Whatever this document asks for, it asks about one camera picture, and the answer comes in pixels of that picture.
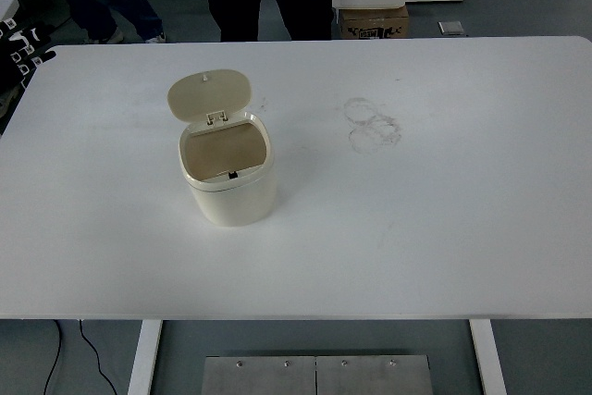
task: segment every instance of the cardboard box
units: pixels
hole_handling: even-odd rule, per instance
[[[396,9],[340,9],[342,39],[397,39],[407,37],[407,6]]]

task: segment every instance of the small object on floor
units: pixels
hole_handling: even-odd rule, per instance
[[[148,39],[144,41],[144,43],[167,43],[167,37],[163,32],[158,34],[157,36],[153,37],[152,39]]]
[[[461,22],[438,22],[440,31],[445,36],[463,36],[464,28]]]
[[[111,35],[111,37],[107,39],[91,39],[88,41],[92,45],[107,45],[110,43],[122,43],[123,42],[123,32],[119,29],[119,27],[115,28],[115,31]]]

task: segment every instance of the shoe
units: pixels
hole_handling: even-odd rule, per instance
[[[106,45],[108,43],[122,43],[123,42],[123,32],[119,29],[119,27],[115,28],[115,31],[111,35],[111,37],[105,39],[89,39],[88,41],[90,44],[93,45]]]
[[[153,37],[152,39],[148,39],[144,41],[144,43],[167,43],[167,37],[165,36],[164,32],[161,32],[157,36]]]

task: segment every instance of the circular mark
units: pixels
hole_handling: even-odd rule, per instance
[[[353,124],[351,148],[357,153],[374,153],[395,145],[401,139],[401,127],[393,117],[381,114],[376,105],[356,97],[345,104],[345,117]]]
[[[354,97],[345,103],[345,117],[355,125],[366,125],[379,115],[376,106],[363,97]]]

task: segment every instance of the black cable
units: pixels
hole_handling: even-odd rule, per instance
[[[45,389],[43,389],[43,395],[47,393],[47,386],[49,386],[49,380],[52,379],[52,374],[54,373],[54,369],[56,368],[59,353],[62,350],[62,329],[60,328],[59,323],[56,320],[54,320],[54,323],[57,327],[57,335],[59,337],[59,342],[57,343],[57,354],[55,355],[54,365],[52,365],[52,370],[49,372],[49,375],[47,376],[47,381],[45,381]]]
[[[84,338],[84,340],[88,343],[88,345],[92,347],[92,349],[94,350],[94,354],[96,355],[96,363],[97,363],[97,365],[99,367],[99,374],[101,374],[101,376],[106,380],[106,382],[109,383],[109,386],[111,386],[111,389],[113,390],[113,393],[115,393],[115,395],[117,395],[117,391],[115,390],[115,387],[113,386],[113,383],[107,377],[107,375],[105,375],[103,373],[103,371],[101,370],[101,360],[99,359],[99,352],[95,349],[95,347],[89,341],[89,339],[84,336],[84,332],[82,331],[82,320],[81,319],[79,319],[79,323],[80,323],[80,334],[82,335],[82,337]]]

